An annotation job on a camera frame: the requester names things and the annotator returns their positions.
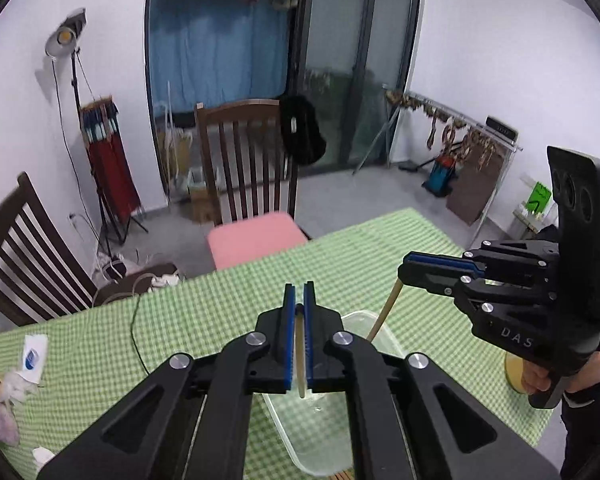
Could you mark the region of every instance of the hanger rack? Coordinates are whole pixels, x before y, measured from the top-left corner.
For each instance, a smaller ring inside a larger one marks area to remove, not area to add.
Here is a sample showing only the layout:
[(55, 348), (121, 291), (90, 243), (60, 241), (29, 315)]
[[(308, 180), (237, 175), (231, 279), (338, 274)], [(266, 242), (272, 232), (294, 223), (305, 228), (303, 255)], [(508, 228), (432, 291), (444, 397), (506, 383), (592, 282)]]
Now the hanger rack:
[(509, 150), (512, 153), (521, 152), (523, 150), (523, 148), (520, 145), (518, 145), (515, 141), (513, 141), (511, 139), (507, 139), (507, 137), (498, 133), (493, 128), (488, 127), (486, 124), (479, 123), (475, 119), (472, 119), (471, 117), (466, 116), (466, 115), (458, 112), (457, 110), (454, 110), (453, 108), (443, 105), (443, 104), (439, 103), (438, 101), (434, 101), (433, 99), (424, 97), (423, 95), (417, 94), (416, 92), (412, 92), (410, 90), (407, 90), (404, 93), (404, 95), (413, 97), (414, 99), (417, 99), (418, 101), (420, 101), (422, 104), (430, 105), (436, 109), (443, 110), (446, 113), (448, 113), (449, 115), (451, 115), (453, 118), (464, 121), (469, 126), (480, 131), (480, 133), (489, 137), (494, 142), (497, 142), (498, 144), (502, 145), (504, 148), (506, 148), (507, 150)]
[[(383, 92), (387, 91), (387, 90), (390, 90), (390, 88), (388, 86), (386, 86), (386, 85), (382, 85), (382, 88), (383, 88)], [(481, 134), (489, 137), (491, 140), (493, 140), (499, 146), (502, 146), (505, 149), (505, 153), (504, 153), (504, 156), (503, 156), (504, 160), (503, 160), (503, 163), (502, 163), (502, 167), (500, 168), (500, 174), (499, 174), (498, 179), (496, 181), (496, 185), (494, 186), (493, 192), (491, 193), (491, 196), (487, 200), (487, 203), (485, 204), (485, 206), (484, 206), (484, 208), (482, 210), (482, 213), (480, 213), (480, 217), (477, 219), (476, 222), (474, 222), (475, 228), (471, 232), (471, 234), (469, 236), (469, 239), (468, 239), (468, 242), (466, 244), (466, 247), (470, 248), (474, 244), (475, 239), (478, 237), (478, 233), (480, 232), (480, 229), (482, 228), (485, 220), (487, 219), (487, 215), (489, 213), (489, 209), (491, 208), (491, 204), (493, 203), (493, 200), (495, 199), (497, 193), (500, 190), (500, 187), (502, 185), (502, 181), (507, 176), (509, 168), (511, 167), (511, 163), (513, 162), (513, 157), (515, 156), (515, 154), (517, 152), (521, 152), (523, 150), (523, 148), (522, 148), (522, 146), (520, 146), (514, 140), (508, 139), (507, 137), (505, 137), (502, 134), (498, 133), (493, 128), (488, 127), (486, 124), (479, 123), (475, 119), (472, 119), (471, 117), (469, 117), (469, 116), (467, 116), (467, 115), (465, 115), (463, 113), (460, 113), (460, 112), (458, 112), (457, 110), (454, 110), (451, 107), (443, 105), (442, 103), (439, 103), (438, 101), (430, 99), (430, 98), (428, 98), (428, 97), (426, 97), (424, 95), (418, 94), (416, 92), (412, 92), (410, 90), (405, 90), (404, 92), (402, 92), (402, 94), (404, 96), (408, 96), (408, 97), (417, 99), (418, 101), (420, 101), (424, 105), (433, 106), (436, 110), (442, 110), (442, 111), (446, 112), (447, 114), (449, 114), (454, 119), (460, 119), (460, 120), (464, 121), (465, 123), (467, 123), (468, 126), (474, 128), (475, 130), (480, 131)], [(389, 108), (387, 109), (387, 121), (384, 123), (384, 125), (382, 126), (382, 128), (380, 128), (380, 131), (378, 131), (378, 134), (376, 135), (376, 137), (374, 138), (373, 142), (369, 146), (369, 149), (366, 152), (366, 155), (362, 158), (362, 160), (360, 161), (360, 163), (358, 164), (358, 166), (356, 167), (356, 169), (353, 171), (353, 174), (356, 174), (360, 170), (360, 168), (362, 168), (363, 164), (367, 160), (367, 158), (370, 155), (371, 151), (373, 150), (374, 146), (376, 145), (376, 143), (378, 142), (378, 140), (380, 139), (380, 137), (382, 137), (382, 134), (384, 134), (385, 143), (386, 143), (386, 147), (387, 147), (387, 150), (386, 150), (387, 151), (387, 162), (386, 162), (386, 165), (387, 165), (387, 167), (390, 166), (390, 162), (389, 162), (390, 146), (389, 146), (389, 143), (390, 143), (390, 137), (391, 137), (391, 134), (392, 134), (392, 126), (394, 126), (394, 124), (397, 123), (398, 116), (400, 115), (400, 110), (402, 108), (404, 108), (404, 106), (402, 106), (401, 104), (395, 106), (394, 112), (391, 115), (390, 115)]]

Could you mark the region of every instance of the table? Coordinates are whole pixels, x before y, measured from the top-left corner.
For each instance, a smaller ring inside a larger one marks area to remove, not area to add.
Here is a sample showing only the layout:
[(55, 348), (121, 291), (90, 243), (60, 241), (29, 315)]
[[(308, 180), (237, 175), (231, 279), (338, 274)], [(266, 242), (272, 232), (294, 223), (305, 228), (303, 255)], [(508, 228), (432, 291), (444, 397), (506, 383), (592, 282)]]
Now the table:
[[(134, 328), (139, 351), (149, 370), (175, 352), (218, 352), (252, 330), (260, 312), (282, 304), (287, 282), (314, 280), (318, 304), (341, 314), (379, 312), (411, 250), (462, 251), (416, 211), (401, 210), (142, 296)], [(15, 409), (20, 446), (5, 448), (26, 480), (35, 477), (33, 448), (58, 452), (144, 377), (130, 340), (134, 307), (134, 300), (122, 300), (0, 334), (0, 373), (18, 366), (25, 334), (49, 338), (43, 388)], [(507, 385), (504, 351), (473, 337), (451, 298), (407, 286), (387, 324), (405, 350), (426, 352), (526, 441), (538, 442), (550, 412), (532, 409)], [(293, 466), (260, 395), (253, 401), (244, 478), (308, 478)]]

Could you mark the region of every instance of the pink cushion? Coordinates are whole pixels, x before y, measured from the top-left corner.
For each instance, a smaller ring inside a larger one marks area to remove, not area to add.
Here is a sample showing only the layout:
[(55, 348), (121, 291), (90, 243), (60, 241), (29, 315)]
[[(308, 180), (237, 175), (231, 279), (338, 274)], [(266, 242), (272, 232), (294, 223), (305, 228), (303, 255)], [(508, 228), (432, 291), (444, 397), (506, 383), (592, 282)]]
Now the pink cushion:
[(206, 237), (216, 269), (227, 269), (306, 242), (287, 213), (266, 213), (215, 227)]

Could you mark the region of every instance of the wooden chair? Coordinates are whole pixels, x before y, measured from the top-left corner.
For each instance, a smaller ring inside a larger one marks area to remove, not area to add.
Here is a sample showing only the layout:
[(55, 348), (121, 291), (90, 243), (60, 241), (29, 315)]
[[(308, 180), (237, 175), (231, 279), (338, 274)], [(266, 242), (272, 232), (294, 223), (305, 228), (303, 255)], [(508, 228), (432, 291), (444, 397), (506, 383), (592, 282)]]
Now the wooden chair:
[[(173, 264), (154, 266), (98, 290), (51, 223), (26, 173), (18, 176), (18, 187), (0, 204), (0, 262), (0, 312), (19, 326), (36, 323), (32, 313), (49, 320), (103, 304), (114, 294), (130, 295), (142, 273), (161, 276), (176, 271)], [(146, 292), (150, 283), (139, 282), (136, 292)]]
[[(216, 227), (209, 233), (207, 241), (216, 269), (233, 267), (304, 243), (307, 238), (294, 222), (298, 166), (283, 151), (278, 101), (252, 99), (217, 108), (205, 108), (202, 104), (198, 104), (196, 124), (200, 133), (206, 189), (214, 210)], [(240, 219), (238, 219), (234, 193), (235, 184), (232, 179), (228, 136), (224, 131), (225, 124), (232, 126)], [(218, 126), (222, 168), (232, 221), (229, 224), (222, 222), (220, 193), (216, 186), (208, 134), (208, 128), (212, 125)], [(243, 144), (248, 147), (248, 183), (244, 174)], [(256, 149), (262, 151), (262, 156), (256, 156)], [(261, 180), (258, 179), (257, 166), (262, 168)], [(286, 212), (281, 212), (281, 183), (285, 181), (288, 181), (288, 200)], [(270, 193), (271, 183), (273, 183), (273, 197)], [(248, 188), (251, 207), (247, 197)], [(261, 200), (258, 198), (260, 188), (262, 188)]]

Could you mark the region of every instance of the human hand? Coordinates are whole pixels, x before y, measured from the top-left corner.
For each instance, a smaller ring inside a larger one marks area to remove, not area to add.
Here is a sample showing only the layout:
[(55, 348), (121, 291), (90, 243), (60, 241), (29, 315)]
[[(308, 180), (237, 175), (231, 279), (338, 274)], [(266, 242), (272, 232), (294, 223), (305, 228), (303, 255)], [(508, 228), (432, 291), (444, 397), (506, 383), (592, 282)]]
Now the human hand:
[[(545, 368), (524, 361), (522, 365), (522, 386), (529, 395), (536, 394), (538, 391), (545, 392), (551, 386), (548, 375), (549, 371)], [(571, 378), (565, 391), (568, 394), (574, 394), (598, 383), (600, 383), (600, 352), (594, 352), (587, 364), (582, 367), (582, 370)]]

